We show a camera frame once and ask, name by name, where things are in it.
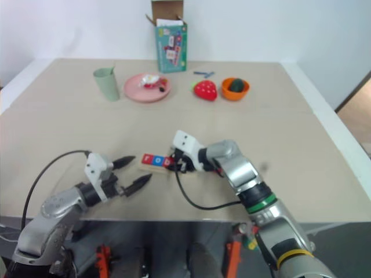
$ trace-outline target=yellow ring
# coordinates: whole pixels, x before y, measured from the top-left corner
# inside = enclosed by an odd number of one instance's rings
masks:
[[[284,253],[283,255],[281,255],[279,257],[279,259],[277,260],[277,269],[279,269],[279,267],[281,266],[281,263],[283,262],[284,259],[292,256],[292,255],[296,255],[296,254],[303,254],[303,255],[309,255],[311,256],[312,258],[314,258],[314,256],[312,255],[312,253],[310,253],[309,251],[307,250],[304,250],[304,249],[294,249],[294,250],[290,250],[290,251],[287,251],[286,253]]]

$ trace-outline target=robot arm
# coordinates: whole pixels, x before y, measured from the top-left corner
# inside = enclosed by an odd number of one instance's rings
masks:
[[[179,130],[173,148],[178,158],[190,158],[198,171],[222,170],[251,221],[259,227],[256,239],[260,250],[278,277],[335,277],[312,255],[314,243],[308,240],[300,225],[234,141],[224,140],[205,148],[194,137]]]
[[[127,188],[117,185],[112,170],[127,165],[133,158],[127,156],[110,162],[105,156],[90,153],[85,165],[90,183],[80,183],[43,203],[40,213],[22,230],[5,277],[47,277],[67,233],[89,207],[116,195],[130,196],[151,178],[142,176]]]

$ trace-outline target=toy strawberry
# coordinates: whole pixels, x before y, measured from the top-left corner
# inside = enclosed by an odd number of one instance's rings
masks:
[[[217,98],[216,85],[210,80],[197,83],[193,90],[197,96],[205,100],[214,101]]]

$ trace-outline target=orange clamp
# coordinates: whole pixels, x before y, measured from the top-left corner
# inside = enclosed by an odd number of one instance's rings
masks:
[[[111,248],[101,245],[97,248],[96,268],[99,270],[99,278],[110,277]]]
[[[228,267],[225,278],[237,278],[238,264],[241,262],[241,242],[227,243]]]

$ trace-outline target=table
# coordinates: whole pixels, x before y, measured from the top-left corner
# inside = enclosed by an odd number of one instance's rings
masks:
[[[166,155],[176,130],[208,145],[226,138],[262,171],[266,183],[298,222],[371,220],[371,202],[327,135],[303,95],[278,63],[190,62],[187,72],[166,75],[173,89],[162,101],[140,104],[127,99],[109,103],[92,72],[115,63],[120,89],[134,74],[156,72],[155,61],[57,59],[37,77],[1,116],[0,215],[20,217],[28,189],[40,170],[60,153],[90,149],[112,160],[136,155],[117,171],[128,186],[143,171],[143,153]],[[207,102],[190,92],[201,77],[193,71],[214,71],[220,87],[234,76],[250,83],[239,102],[219,97]],[[82,155],[67,157],[40,180],[28,216],[35,216],[51,194],[87,181]],[[212,173],[182,175],[190,198],[212,206],[235,200],[226,180]],[[173,173],[154,174],[130,198],[99,204],[87,220],[244,221],[242,206],[217,211],[191,207],[182,197]]]

